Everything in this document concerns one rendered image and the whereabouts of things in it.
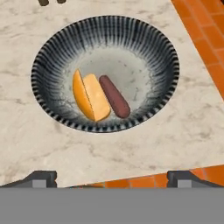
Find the dark red sausage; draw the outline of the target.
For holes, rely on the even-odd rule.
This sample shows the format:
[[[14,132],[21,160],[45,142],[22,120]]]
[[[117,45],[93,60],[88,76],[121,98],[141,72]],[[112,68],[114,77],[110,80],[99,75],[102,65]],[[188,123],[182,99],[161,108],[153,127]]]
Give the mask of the dark red sausage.
[[[107,75],[102,75],[99,82],[115,114],[120,118],[127,118],[130,115],[130,106],[115,84]]]

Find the black and white striped bowl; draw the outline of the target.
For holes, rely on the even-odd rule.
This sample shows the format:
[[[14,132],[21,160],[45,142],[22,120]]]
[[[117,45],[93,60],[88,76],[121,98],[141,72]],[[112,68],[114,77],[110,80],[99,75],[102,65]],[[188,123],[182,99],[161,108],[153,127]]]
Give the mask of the black and white striped bowl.
[[[112,113],[93,122],[73,96],[73,74],[106,74],[130,106],[125,119]],[[124,16],[89,17],[56,32],[40,48],[31,88],[40,107],[72,129],[95,133],[126,130],[152,118],[171,99],[179,80],[179,58],[157,28]]]

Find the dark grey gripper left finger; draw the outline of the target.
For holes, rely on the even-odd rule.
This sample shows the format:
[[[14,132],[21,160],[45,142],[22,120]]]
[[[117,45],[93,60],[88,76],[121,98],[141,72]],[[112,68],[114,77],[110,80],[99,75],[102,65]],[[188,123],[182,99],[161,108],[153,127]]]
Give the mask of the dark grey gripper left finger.
[[[4,188],[56,188],[56,171],[33,171],[27,177],[3,185]]]

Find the orange hot dog bun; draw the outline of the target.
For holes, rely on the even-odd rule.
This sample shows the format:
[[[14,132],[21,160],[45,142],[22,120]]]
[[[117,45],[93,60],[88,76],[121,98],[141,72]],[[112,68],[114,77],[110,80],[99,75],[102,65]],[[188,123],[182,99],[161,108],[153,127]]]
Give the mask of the orange hot dog bun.
[[[109,102],[94,74],[82,77],[79,69],[74,72],[73,96],[79,109],[91,121],[99,122],[110,115]]]

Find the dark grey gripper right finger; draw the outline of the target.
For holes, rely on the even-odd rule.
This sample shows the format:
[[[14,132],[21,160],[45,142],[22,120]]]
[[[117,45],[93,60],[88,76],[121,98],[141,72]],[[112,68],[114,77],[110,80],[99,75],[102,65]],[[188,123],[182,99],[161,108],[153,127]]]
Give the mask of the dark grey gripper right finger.
[[[205,188],[220,185],[198,178],[190,171],[168,171],[167,187],[171,188]]]

